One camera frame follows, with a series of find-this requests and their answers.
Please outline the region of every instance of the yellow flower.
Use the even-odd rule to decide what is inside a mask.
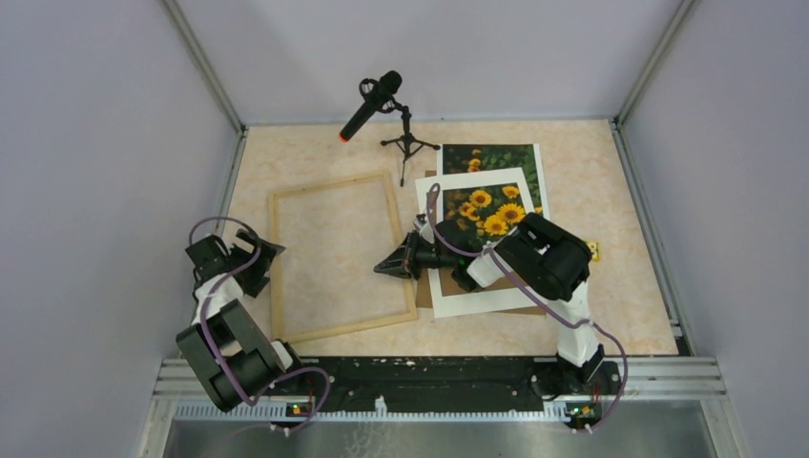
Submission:
[[[508,224],[506,224],[506,222],[497,215],[492,215],[486,218],[486,224],[484,227],[486,228],[486,232],[493,236],[503,236],[506,234],[506,232],[508,232]]]
[[[470,221],[479,221],[478,210],[475,207],[470,208],[467,212],[467,218],[469,218]]]
[[[472,205],[471,203],[464,202],[461,204],[461,208],[458,210],[458,213],[460,213],[463,216],[466,216],[469,213],[469,210],[474,210],[474,208],[475,208],[474,205]]]
[[[503,188],[503,194],[505,194],[507,198],[516,198],[520,195],[520,188],[516,186],[505,186]]]
[[[522,219],[525,215],[526,210],[515,203],[507,203],[506,205],[502,205],[500,209],[497,210],[497,216],[508,224],[516,224],[520,222],[520,219]]]
[[[485,208],[491,203],[491,195],[482,189],[477,189],[469,196],[469,201],[478,208]]]

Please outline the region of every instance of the gray wall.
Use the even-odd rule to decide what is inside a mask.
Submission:
[[[135,452],[234,142],[157,1],[0,4],[3,456]]]
[[[754,456],[809,456],[809,2],[702,2],[629,142]]]
[[[283,124],[347,119],[390,69],[419,118],[614,115],[679,2],[179,3],[242,119]]]

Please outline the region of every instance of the beige floor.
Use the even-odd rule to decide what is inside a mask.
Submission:
[[[383,148],[379,140],[400,135],[400,124],[368,124],[349,143],[338,141],[339,130],[340,126],[251,128],[229,215],[267,237],[267,197],[274,189],[380,169],[398,181],[401,153],[394,146]],[[414,123],[413,133],[435,143],[539,143],[553,221],[601,244],[602,260],[591,263],[593,318],[631,354],[676,353],[606,120]],[[423,177],[426,170],[434,170],[435,161],[434,151],[422,150],[407,163],[405,177]],[[418,211],[416,196],[412,182],[404,188],[395,184],[404,233]],[[334,228],[334,237],[341,230]],[[232,231],[235,227],[228,225],[226,236]],[[245,301],[268,335],[269,304],[267,291]],[[555,325],[544,316],[487,313],[436,320],[431,310],[419,309],[416,322],[295,347],[301,355],[323,356],[549,355],[555,352],[555,341]],[[612,343],[603,341],[608,353],[616,353]]]

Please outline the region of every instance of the black microphone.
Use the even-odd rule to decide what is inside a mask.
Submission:
[[[374,115],[381,107],[393,98],[393,94],[399,91],[402,86],[402,76],[391,70],[380,78],[373,89],[363,95],[365,102],[345,123],[345,127],[340,131],[340,140],[348,141],[357,131]]]

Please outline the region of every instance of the tripod stand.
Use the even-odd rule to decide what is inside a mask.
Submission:
[[[391,138],[389,140],[382,140],[380,142],[380,144],[382,144],[382,146],[386,146],[386,145],[389,145],[391,143],[396,143],[396,146],[398,146],[399,149],[402,150],[402,154],[404,155],[404,159],[402,159],[402,177],[399,179],[399,186],[404,188],[405,187],[405,167],[404,166],[407,163],[407,160],[410,159],[413,156],[416,156],[416,153],[418,153],[419,150],[421,150],[425,146],[428,146],[428,147],[432,148],[433,150],[438,150],[441,147],[438,146],[438,145],[434,145],[432,143],[427,143],[426,141],[421,141],[420,139],[413,136],[413,134],[410,132],[410,118],[412,117],[412,114],[410,114],[410,109],[407,107],[407,105],[402,105],[401,103],[397,102],[392,97],[391,97],[391,101],[393,102],[393,108],[395,110],[399,110],[400,112],[402,112],[402,125],[404,126],[404,135],[400,136],[399,138]],[[414,144],[418,145],[418,148],[416,148],[413,151],[410,151],[410,148]]]

